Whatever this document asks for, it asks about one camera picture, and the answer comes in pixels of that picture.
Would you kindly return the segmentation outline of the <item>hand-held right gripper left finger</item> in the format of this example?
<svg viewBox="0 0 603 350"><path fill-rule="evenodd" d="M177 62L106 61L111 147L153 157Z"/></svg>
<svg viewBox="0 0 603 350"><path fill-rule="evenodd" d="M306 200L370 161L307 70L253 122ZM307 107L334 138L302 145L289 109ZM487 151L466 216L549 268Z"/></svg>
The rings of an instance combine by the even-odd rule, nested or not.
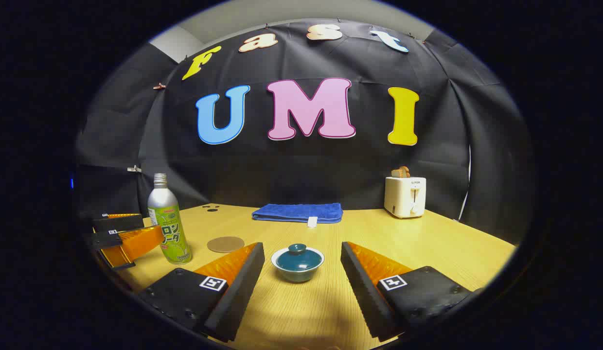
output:
<svg viewBox="0 0 603 350"><path fill-rule="evenodd" d="M175 268L138 294L166 323L195 337L235 340L265 262L255 242L191 272Z"/></svg>

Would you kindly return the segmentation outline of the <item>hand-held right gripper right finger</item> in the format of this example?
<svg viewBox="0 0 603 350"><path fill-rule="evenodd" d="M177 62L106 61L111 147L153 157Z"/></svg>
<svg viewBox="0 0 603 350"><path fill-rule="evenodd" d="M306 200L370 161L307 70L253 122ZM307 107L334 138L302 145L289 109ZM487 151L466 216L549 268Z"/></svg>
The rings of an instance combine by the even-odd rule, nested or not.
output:
<svg viewBox="0 0 603 350"><path fill-rule="evenodd" d="M432 266L417 269L353 242L343 242L341 263L371 336L386 341L437 324L481 293Z"/></svg>

